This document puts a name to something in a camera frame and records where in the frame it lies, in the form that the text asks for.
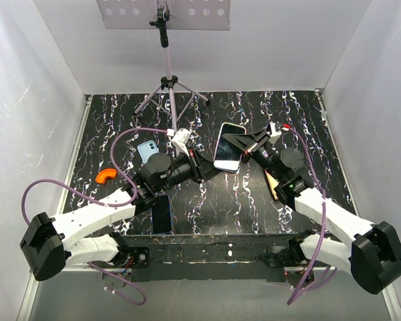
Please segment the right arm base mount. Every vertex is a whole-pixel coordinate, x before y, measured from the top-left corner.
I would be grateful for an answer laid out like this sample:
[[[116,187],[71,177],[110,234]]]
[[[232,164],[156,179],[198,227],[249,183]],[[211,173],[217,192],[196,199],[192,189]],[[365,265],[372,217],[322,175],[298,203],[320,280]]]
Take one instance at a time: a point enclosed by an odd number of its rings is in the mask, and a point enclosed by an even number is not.
[[[257,261],[265,263],[271,268],[299,268],[307,267],[310,259],[307,259],[299,247],[268,247],[266,253],[256,257]]]

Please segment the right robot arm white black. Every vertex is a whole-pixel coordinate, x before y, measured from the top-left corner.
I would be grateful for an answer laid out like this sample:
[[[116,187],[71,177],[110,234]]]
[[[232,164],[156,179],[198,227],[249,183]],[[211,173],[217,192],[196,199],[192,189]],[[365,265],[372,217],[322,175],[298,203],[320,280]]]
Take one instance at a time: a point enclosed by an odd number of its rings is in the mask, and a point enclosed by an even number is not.
[[[289,242],[289,257],[295,265],[316,261],[350,274],[370,294],[378,294],[401,276],[401,242],[395,228],[383,221],[362,219],[326,197],[307,152],[272,145],[285,124],[271,123],[253,134],[223,134],[240,150],[243,162],[253,159],[278,181],[279,201],[314,220],[321,231],[306,231]]]

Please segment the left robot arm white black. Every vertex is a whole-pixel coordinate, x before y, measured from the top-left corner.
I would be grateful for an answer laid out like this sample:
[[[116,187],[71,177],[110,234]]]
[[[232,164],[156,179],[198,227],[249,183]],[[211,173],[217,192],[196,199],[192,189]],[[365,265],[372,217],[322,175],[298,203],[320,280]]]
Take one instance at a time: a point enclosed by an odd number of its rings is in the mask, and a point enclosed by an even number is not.
[[[91,233],[115,222],[131,219],[157,202],[158,193],[187,180],[201,184],[221,173],[212,161],[190,149],[171,159],[156,153],[134,177],[138,196],[130,200],[133,188],[116,190],[98,204],[91,203],[71,213],[50,217],[43,212],[28,225],[21,250],[37,281],[56,276],[66,266],[91,261],[109,262],[120,268],[128,262],[129,252],[117,236],[91,237]]]

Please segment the black phone without case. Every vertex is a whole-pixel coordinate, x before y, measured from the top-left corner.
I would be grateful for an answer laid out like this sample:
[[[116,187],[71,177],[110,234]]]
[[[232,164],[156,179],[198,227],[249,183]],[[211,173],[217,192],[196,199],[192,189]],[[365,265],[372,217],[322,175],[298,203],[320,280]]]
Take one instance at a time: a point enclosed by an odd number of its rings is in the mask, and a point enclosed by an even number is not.
[[[168,195],[161,195],[151,208],[153,234],[166,234],[172,231],[170,201]]]

